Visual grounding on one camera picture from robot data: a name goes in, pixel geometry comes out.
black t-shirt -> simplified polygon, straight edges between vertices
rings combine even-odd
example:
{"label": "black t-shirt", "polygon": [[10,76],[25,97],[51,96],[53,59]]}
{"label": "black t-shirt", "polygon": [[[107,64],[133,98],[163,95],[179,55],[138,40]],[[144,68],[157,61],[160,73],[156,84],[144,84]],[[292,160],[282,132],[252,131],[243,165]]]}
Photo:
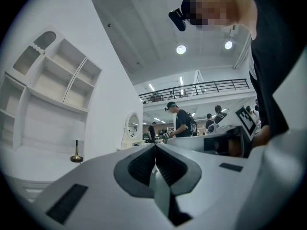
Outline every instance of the black t-shirt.
{"label": "black t-shirt", "polygon": [[257,36],[251,42],[257,81],[261,126],[270,126],[274,137],[285,132],[288,125],[273,98],[273,93],[283,82],[300,57],[307,43],[302,32],[305,0],[254,0],[257,6]]}
{"label": "black t-shirt", "polygon": [[154,133],[154,127],[152,127],[151,125],[148,127],[148,131],[150,132],[150,136],[152,137],[152,139],[154,139],[155,133]]}
{"label": "black t-shirt", "polygon": [[[187,127],[190,126],[190,118],[189,115],[184,110],[180,110],[177,113],[176,117],[176,130],[180,128],[181,125],[186,125]],[[177,134],[176,137],[188,137],[191,136],[190,131],[186,129],[185,131]]]}
{"label": "black t-shirt", "polygon": [[206,122],[206,129],[208,129],[211,124],[214,124],[214,122],[212,120],[208,120]]}
{"label": "black t-shirt", "polygon": [[215,123],[218,124],[218,123],[221,122],[221,121],[224,119],[224,117],[226,117],[226,116],[227,116],[227,113],[221,113],[221,114],[216,115],[216,117],[214,118]]}

arched cabinet door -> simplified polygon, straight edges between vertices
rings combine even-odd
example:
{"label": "arched cabinet door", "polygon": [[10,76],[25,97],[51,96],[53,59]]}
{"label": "arched cabinet door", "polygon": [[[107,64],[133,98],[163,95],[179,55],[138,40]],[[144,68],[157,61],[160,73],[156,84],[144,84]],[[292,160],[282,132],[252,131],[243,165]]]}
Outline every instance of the arched cabinet door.
{"label": "arched cabinet door", "polygon": [[11,52],[12,61],[9,66],[5,66],[7,74],[27,85],[46,52],[63,38],[54,27],[44,28],[22,47],[16,47],[16,51]]}

railing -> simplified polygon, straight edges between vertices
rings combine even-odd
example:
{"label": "railing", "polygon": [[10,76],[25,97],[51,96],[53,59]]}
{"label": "railing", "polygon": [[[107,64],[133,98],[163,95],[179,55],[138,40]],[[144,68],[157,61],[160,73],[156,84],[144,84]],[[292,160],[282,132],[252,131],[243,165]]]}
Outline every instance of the railing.
{"label": "railing", "polygon": [[246,79],[232,79],[214,82],[202,82],[189,85],[182,85],[174,88],[140,94],[143,104],[173,100],[201,94],[211,94],[225,91],[249,89]]}

gold lamp base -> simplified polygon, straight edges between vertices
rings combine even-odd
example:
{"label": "gold lamp base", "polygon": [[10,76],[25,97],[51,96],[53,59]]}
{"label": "gold lamp base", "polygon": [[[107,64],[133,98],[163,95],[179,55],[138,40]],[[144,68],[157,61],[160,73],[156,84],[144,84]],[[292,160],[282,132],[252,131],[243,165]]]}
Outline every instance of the gold lamp base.
{"label": "gold lamp base", "polygon": [[78,155],[78,145],[76,146],[75,155],[71,156],[71,162],[74,162],[74,163],[81,163],[81,162],[83,162],[83,157]]}

neck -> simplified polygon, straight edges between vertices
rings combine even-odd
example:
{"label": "neck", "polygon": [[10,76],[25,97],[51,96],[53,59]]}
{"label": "neck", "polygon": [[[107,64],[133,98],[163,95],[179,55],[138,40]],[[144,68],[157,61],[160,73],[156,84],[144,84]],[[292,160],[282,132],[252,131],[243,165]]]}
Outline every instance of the neck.
{"label": "neck", "polygon": [[257,6],[254,0],[236,0],[239,20],[238,24],[246,27],[252,39],[254,40],[257,36],[256,25],[257,25]]}

